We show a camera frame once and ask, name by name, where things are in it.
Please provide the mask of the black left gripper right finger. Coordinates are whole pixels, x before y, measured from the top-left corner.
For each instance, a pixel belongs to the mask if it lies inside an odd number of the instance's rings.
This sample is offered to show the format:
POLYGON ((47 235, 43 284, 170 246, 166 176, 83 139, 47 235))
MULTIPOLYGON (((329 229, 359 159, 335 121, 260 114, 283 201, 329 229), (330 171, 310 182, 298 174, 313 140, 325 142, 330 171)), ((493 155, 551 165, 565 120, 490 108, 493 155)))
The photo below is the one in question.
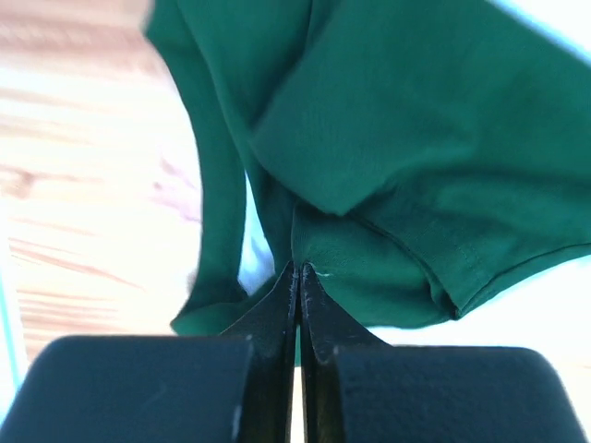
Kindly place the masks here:
POLYGON ((309 442, 582 442, 560 378, 525 348, 390 345, 300 271, 309 442))

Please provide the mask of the white and green raglan t-shirt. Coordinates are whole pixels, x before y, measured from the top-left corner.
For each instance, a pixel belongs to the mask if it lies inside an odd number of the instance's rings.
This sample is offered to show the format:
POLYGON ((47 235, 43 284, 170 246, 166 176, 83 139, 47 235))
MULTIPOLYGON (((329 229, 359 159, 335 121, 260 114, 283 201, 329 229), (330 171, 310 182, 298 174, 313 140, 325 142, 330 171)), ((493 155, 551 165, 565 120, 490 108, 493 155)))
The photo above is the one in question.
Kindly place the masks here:
POLYGON ((222 334, 310 265, 371 332, 457 325, 590 252, 590 68, 489 1, 157 1, 222 334))

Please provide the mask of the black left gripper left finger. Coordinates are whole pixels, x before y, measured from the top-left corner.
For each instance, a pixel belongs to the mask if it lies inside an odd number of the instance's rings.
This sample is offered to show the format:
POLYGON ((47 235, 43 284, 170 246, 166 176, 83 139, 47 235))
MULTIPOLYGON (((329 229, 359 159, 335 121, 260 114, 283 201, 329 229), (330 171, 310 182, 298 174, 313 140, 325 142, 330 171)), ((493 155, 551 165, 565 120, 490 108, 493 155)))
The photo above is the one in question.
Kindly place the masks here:
POLYGON ((69 336, 37 357, 1 427, 14 443, 286 442, 297 274, 213 337, 69 336))

